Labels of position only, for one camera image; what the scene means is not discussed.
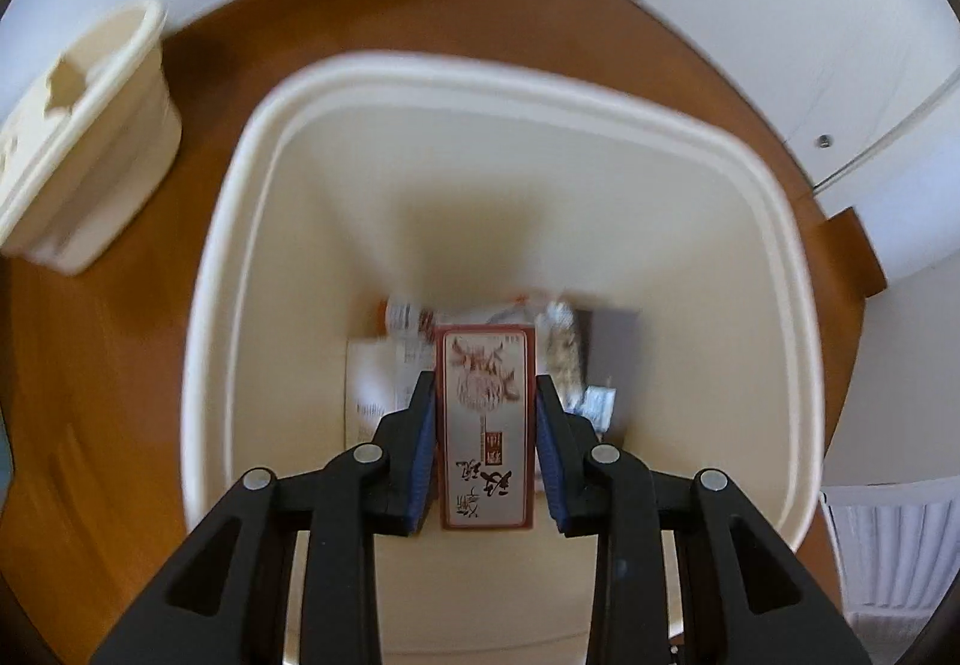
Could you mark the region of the beige round lidded bucket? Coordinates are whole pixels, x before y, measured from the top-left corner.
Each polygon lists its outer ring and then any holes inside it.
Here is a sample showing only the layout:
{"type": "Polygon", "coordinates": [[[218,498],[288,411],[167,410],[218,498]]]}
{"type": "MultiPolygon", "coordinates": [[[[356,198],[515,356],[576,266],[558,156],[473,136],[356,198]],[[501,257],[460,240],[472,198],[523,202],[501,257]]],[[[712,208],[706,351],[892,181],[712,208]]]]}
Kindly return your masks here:
{"type": "Polygon", "coordinates": [[[130,0],[70,43],[2,124],[2,254],[93,264],[171,170],[182,121],[163,69],[166,7],[130,0]]]}

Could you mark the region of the small white carton box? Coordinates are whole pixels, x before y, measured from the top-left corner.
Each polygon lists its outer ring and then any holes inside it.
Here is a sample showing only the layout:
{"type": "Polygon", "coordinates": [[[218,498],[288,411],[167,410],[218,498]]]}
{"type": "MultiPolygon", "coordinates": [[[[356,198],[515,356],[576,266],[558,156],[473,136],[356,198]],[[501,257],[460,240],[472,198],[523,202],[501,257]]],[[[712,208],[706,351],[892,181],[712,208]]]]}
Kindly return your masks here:
{"type": "Polygon", "coordinates": [[[370,443],[381,418],[407,408],[420,374],[433,369],[434,348],[421,340],[350,340],[345,371],[345,444],[370,443]]]}

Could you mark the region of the red white patterned box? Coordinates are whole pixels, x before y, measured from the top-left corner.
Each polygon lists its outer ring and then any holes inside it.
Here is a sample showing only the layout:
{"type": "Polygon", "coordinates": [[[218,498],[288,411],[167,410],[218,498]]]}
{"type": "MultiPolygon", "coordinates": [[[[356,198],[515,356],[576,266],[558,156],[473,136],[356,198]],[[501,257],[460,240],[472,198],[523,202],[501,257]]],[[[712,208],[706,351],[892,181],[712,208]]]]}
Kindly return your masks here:
{"type": "Polygon", "coordinates": [[[535,333],[436,334],[439,495],[446,530],[526,530],[534,516],[535,333]]]}

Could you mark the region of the red white snack wrapper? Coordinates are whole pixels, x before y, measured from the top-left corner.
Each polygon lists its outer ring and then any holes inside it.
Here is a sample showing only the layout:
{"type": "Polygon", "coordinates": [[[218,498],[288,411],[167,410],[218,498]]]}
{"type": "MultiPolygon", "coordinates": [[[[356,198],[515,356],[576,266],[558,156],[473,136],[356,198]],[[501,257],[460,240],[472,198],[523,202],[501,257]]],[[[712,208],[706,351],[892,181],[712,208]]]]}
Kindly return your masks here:
{"type": "Polygon", "coordinates": [[[377,327],[387,337],[400,340],[431,340],[438,327],[448,326],[532,326],[542,312],[547,311],[550,298],[523,294],[516,300],[471,308],[438,309],[389,296],[376,309],[377,327]]]}

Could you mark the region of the brown box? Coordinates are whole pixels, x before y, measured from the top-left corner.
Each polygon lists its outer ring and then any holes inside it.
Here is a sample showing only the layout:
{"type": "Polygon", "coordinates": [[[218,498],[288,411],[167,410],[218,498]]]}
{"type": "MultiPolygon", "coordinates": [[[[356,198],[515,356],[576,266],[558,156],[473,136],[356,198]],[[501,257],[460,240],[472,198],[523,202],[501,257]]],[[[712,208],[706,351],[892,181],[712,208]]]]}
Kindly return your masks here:
{"type": "Polygon", "coordinates": [[[640,372],[640,313],[622,308],[578,308],[583,395],[574,411],[597,436],[621,446],[631,422],[640,372]]]}

